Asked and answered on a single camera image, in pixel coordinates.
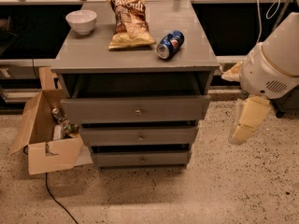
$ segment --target blue soda can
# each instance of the blue soda can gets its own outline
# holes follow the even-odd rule
[[[182,32],[175,30],[167,34],[157,46],[157,53],[162,59],[173,57],[183,45],[185,37]]]

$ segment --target open cardboard box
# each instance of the open cardboard box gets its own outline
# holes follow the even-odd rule
[[[65,98],[53,82],[55,75],[48,67],[39,69],[42,91],[29,100],[22,114],[21,126],[10,149],[15,153],[28,145],[28,169],[30,175],[71,169],[75,165],[92,163],[89,152],[84,150],[78,135],[74,138],[51,141],[56,121],[51,113],[54,107],[62,108]]]

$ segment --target chip bag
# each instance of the chip bag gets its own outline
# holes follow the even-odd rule
[[[107,0],[116,18],[115,32],[109,49],[155,44],[146,22],[145,0]]]

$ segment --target cabinet top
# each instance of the cabinet top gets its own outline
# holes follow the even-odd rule
[[[82,9],[97,13],[95,29],[89,35],[70,30],[51,70],[65,73],[127,73],[215,70],[219,65],[190,1],[148,1],[146,20],[155,45],[108,50],[115,29],[115,15],[105,2],[85,3]],[[159,58],[156,47],[173,30],[180,30],[185,42],[169,61]]]

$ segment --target concrete floor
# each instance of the concrete floor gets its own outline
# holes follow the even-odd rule
[[[49,187],[78,223],[299,223],[299,114],[271,111],[244,145],[227,142],[238,94],[212,94],[187,168],[50,173]],[[27,156],[8,155],[21,116],[0,116],[0,223],[74,223]]]

